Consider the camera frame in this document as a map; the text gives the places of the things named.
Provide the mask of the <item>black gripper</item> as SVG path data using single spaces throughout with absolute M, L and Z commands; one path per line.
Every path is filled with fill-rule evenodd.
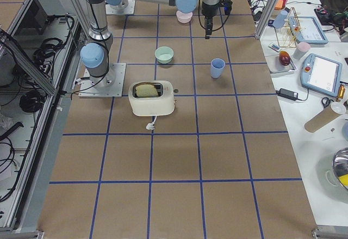
M 231 0 L 203 0 L 202 14 L 204 18 L 205 38 L 209 39 L 213 32 L 213 17 L 218 14 L 218 9 L 223 8 L 225 15 L 229 16 L 232 11 Z

